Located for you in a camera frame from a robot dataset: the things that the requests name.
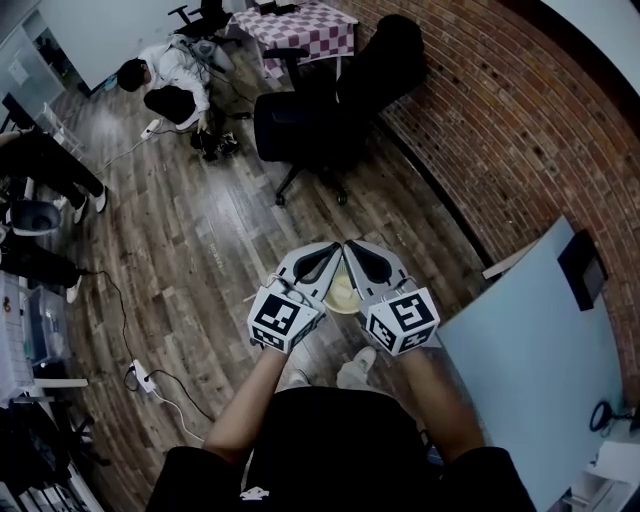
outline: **brick wall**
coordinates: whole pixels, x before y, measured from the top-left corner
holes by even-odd
[[[495,0],[328,0],[360,20],[422,29],[431,74],[383,118],[500,260],[560,215],[588,228],[627,400],[640,399],[640,143],[603,90],[559,46]]]

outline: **black office chair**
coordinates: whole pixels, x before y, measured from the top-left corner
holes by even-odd
[[[217,44],[225,44],[234,42],[240,46],[242,42],[240,39],[225,38],[215,35],[215,33],[226,27],[227,23],[231,19],[232,14],[229,14],[222,8],[222,0],[202,0],[199,9],[194,9],[189,13],[189,16],[194,14],[200,14],[202,18],[191,21],[184,10],[187,5],[183,5],[170,11],[168,14],[178,14],[185,22],[185,26],[176,30],[175,34],[182,34],[187,37],[193,37],[196,39],[207,38]]]
[[[352,164],[364,146],[373,116],[421,83],[427,73],[420,28],[399,15],[378,23],[369,44],[344,71],[335,95],[312,93],[300,78],[297,59],[308,57],[299,48],[272,49],[265,59],[280,58],[287,65],[295,92],[260,96],[254,112],[260,158],[292,162],[276,191],[283,206],[284,191],[304,169],[318,174],[337,191],[339,204],[347,194],[333,169]]]

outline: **white shirt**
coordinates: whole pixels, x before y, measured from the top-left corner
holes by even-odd
[[[209,110],[209,96],[204,86],[211,78],[209,72],[186,51],[161,43],[145,48],[138,57],[146,62],[151,73],[147,91],[173,85],[191,91],[198,113]]]

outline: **black hair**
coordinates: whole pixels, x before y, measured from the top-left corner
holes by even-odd
[[[133,92],[144,83],[145,61],[142,59],[131,59],[125,62],[118,70],[118,85],[125,91]]]

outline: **wooden floor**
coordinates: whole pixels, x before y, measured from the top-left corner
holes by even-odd
[[[233,57],[239,67],[234,83],[244,95],[255,98],[277,87],[256,72],[253,56],[238,51]],[[227,85],[215,86],[224,91],[227,111],[251,106],[234,103]],[[62,101],[58,109],[98,162],[91,164],[96,172],[136,144],[154,117],[140,95],[118,88],[88,101]],[[350,194],[345,206],[305,174],[279,208],[274,190],[288,165],[260,161],[252,121],[233,121],[229,128],[242,151],[212,163],[189,147],[186,135],[167,133],[141,144],[101,174],[111,191],[106,212],[92,209],[74,228],[66,211],[66,227],[53,240],[79,266],[113,276],[124,294],[134,357],[147,369],[179,377],[212,417],[260,353],[248,340],[247,299],[296,247],[362,238],[390,248],[429,287],[444,319],[486,287],[461,231],[380,133],[372,132],[364,157],[343,179]],[[95,472],[97,493],[109,508],[133,511],[144,509],[166,452],[197,442],[171,406],[123,385],[130,356],[122,322],[117,293],[104,275],[85,277],[69,309],[69,329],[72,372],[90,386],[75,399],[96,419],[96,448],[112,461]],[[353,317],[331,315],[295,349],[287,372],[300,368],[317,384],[335,385],[341,364],[366,343]],[[390,358],[378,358],[371,381],[411,407]],[[180,387],[164,375],[157,374],[156,382],[162,396],[180,405],[189,428],[205,436],[209,421]]]

